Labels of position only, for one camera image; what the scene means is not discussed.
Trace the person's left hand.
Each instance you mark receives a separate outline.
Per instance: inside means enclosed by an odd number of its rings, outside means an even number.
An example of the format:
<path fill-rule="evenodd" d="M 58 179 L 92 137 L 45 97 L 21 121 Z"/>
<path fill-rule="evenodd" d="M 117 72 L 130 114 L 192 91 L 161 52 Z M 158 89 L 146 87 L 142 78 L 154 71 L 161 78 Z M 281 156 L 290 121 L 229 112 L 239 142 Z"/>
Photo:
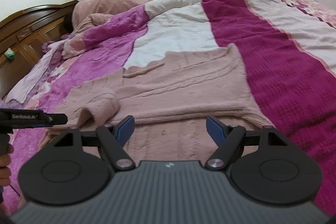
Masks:
<path fill-rule="evenodd" d="M 14 152 L 14 147 L 9 144 L 7 146 L 7 153 L 2 155 L 0 157 L 0 163 L 1 163 L 1 186 L 9 186 L 10 185 L 10 176 L 11 176 L 11 170 L 9 168 L 9 165 L 11 163 L 11 157 L 10 154 Z"/>

